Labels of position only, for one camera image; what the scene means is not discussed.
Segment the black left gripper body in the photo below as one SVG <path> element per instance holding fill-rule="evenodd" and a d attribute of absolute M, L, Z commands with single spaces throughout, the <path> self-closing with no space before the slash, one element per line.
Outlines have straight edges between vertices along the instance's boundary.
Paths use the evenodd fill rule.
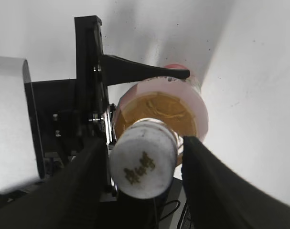
<path fill-rule="evenodd" d="M 33 92 L 45 158 L 63 165 L 95 139 L 104 141 L 102 202 L 116 200 L 117 189 L 108 168 L 113 141 L 107 80 L 103 73 L 101 19 L 75 17 L 74 79 L 34 82 Z"/>

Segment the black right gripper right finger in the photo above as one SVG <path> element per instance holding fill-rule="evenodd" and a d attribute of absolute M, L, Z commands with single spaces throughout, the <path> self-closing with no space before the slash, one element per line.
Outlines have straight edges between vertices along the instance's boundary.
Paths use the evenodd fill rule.
<path fill-rule="evenodd" d="M 290 229 L 290 206 L 245 181 L 194 136 L 183 138 L 182 177 L 197 229 Z"/>

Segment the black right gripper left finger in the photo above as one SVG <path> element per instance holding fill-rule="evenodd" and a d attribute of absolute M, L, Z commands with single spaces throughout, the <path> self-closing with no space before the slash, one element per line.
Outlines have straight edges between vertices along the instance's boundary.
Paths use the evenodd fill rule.
<path fill-rule="evenodd" d="M 0 210 L 0 229 L 92 229 L 106 183 L 106 143 L 95 138 L 56 176 Z"/>

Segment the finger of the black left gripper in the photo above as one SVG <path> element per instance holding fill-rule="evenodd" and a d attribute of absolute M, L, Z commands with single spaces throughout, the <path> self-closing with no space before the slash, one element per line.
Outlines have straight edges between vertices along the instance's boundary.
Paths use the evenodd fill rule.
<path fill-rule="evenodd" d="M 108 86 L 133 83 L 161 76 L 169 76 L 176 79 L 186 79 L 190 76 L 190 71 L 187 69 L 150 66 L 106 54 L 101 57 L 101 68 Z"/>

